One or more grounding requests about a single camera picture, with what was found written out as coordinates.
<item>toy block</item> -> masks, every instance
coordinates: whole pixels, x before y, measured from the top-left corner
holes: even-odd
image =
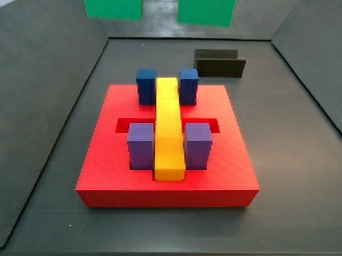
[[[186,175],[177,78],[157,79],[155,180],[183,181]]]
[[[229,27],[235,0],[179,0],[178,22]]]
[[[179,71],[179,103],[182,106],[197,105],[198,71],[181,69]]]
[[[91,18],[141,20],[143,0],[84,0]]]
[[[132,170],[154,169],[154,124],[131,123],[127,138]]]
[[[139,105],[155,105],[155,69],[138,69],[136,85]]]
[[[238,50],[197,49],[194,68],[201,77],[241,78],[246,60],[238,59]]]
[[[126,123],[153,120],[155,106],[139,106],[135,85],[110,86],[76,185],[87,207],[250,205],[259,183],[225,86],[199,85],[197,107],[181,106],[181,113],[186,122],[213,121],[207,170],[187,170],[183,182],[154,181],[153,171],[130,170]]]
[[[185,150],[187,170],[206,170],[213,138],[207,123],[187,123]]]

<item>green object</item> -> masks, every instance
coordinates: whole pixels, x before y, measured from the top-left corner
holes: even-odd
[[[84,0],[87,15],[100,19],[141,20],[143,0]]]
[[[237,0],[179,0],[178,22],[229,27]]]

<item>red block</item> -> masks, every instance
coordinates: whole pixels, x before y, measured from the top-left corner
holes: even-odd
[[[76,191],[88,207],[239,207],[259,184],[225,86],[198,87],[197,106],[182,106],[183,123],[210,123],[207,170],[181,182],[154,181],[153,170],[130,170],[131,122],[151,122],[155,106],[139,106],[134,85],[110,86]]]

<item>yellow bar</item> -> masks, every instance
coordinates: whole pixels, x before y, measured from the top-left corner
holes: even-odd
[[[182,181],[186,160],[177,78],[157,78],[155,180]]]

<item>rectangular hole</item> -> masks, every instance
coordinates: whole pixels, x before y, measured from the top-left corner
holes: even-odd
[[[155,118],[119,118],[115,133],[128,133],[131,123],[154,123]],[[211,133],[219,133],[219,123],[217,118],[182,118],[182,131],[187,123],[209,123]]]

